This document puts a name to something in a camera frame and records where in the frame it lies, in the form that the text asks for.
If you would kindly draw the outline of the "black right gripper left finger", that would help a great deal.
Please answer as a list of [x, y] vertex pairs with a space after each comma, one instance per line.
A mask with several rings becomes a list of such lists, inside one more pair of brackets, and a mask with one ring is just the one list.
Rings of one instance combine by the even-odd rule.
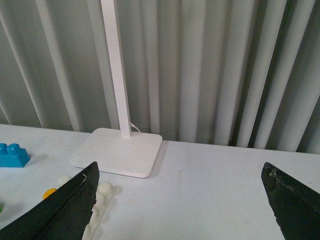
[[2, 240], [80, 240], [92, 217], [100, 178], [97, 162], [1, 229]]

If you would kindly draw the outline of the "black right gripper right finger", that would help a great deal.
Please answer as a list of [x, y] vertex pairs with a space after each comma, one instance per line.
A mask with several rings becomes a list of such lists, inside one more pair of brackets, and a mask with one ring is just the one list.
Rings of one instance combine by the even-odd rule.
[[286, 240], [320, 238], [320, 194], [269, 162], [261, 180], [276, 222]]

